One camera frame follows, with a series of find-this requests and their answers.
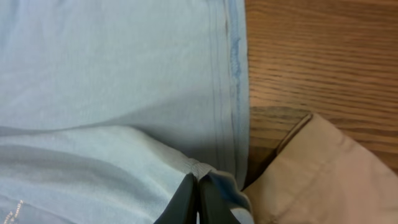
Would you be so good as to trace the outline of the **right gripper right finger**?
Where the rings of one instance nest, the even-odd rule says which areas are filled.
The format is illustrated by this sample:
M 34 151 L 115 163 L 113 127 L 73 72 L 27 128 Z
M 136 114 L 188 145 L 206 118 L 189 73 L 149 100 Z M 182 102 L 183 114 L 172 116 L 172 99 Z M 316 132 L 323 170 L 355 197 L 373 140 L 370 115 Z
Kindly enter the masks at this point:
M 200 224 L 239 224 L 209 175 L 198 183 Z

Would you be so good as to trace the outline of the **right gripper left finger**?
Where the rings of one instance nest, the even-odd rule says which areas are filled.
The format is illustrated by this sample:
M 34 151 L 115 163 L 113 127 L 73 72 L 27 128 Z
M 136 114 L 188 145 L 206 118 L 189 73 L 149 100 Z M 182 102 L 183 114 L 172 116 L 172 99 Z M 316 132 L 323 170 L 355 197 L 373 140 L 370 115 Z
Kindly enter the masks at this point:
M 194 224 L 197 222 L 197 180 L 187 174 L 155 224 Z

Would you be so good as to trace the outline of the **light blue printed t-shirt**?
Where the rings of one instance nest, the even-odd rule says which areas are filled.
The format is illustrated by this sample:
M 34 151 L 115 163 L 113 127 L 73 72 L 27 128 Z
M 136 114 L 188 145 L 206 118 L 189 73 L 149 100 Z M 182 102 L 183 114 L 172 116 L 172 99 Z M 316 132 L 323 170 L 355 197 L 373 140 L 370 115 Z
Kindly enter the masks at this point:
M 1 2 L 1 222 L 154 223 L 187 174 L 252 223 L 243 1 Z

